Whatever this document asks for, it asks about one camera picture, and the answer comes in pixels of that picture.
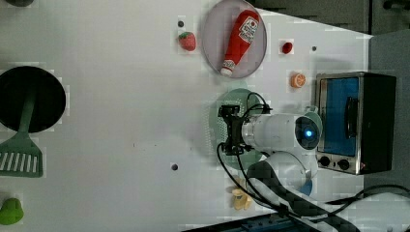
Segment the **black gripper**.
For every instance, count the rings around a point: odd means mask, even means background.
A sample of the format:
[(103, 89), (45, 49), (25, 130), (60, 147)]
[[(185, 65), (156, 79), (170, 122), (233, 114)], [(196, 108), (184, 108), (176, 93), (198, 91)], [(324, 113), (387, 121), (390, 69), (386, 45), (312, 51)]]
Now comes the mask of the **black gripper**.
[(239, 105), (227, 104), (219, 108), (218, 116), (226, 124), (227, 132), (223, 151), (228, 156), (240, 156), (251, 150), (251, 147), (246, 144), (242, 136), (242, 127), (248, 118), (246, 116), (239, 116), (239, 112)]

